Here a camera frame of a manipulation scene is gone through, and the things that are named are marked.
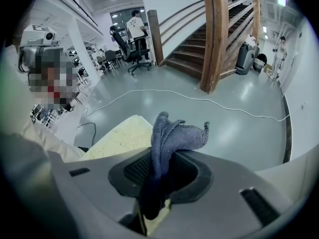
white column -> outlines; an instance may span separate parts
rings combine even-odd
[[[91,58],[85,48],[83,43],[83,39],[79,30],[78,23],[76,22],[75,17],[71,17],[69,24],[68,24],[69,34],[72,40],[72,44],[79,55],[79,59],[82,65],[85,68],[85,71],[88,73],[92,80],[92,84],[96,85],[100,80],[100,77],[91,61]]]

metal railing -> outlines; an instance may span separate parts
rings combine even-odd
[[[90,17],[90,15],[81,7],[81,5],[79,5],[79,3],[78,3],[76,0],[72,0],[72,1],[79,7],[79,9],[81,9],[81,10],[90,18],[90,20],[93,21],[94,24],[96,24],[96,26],[98,26],[97,23],[96,23],[96,22]]]

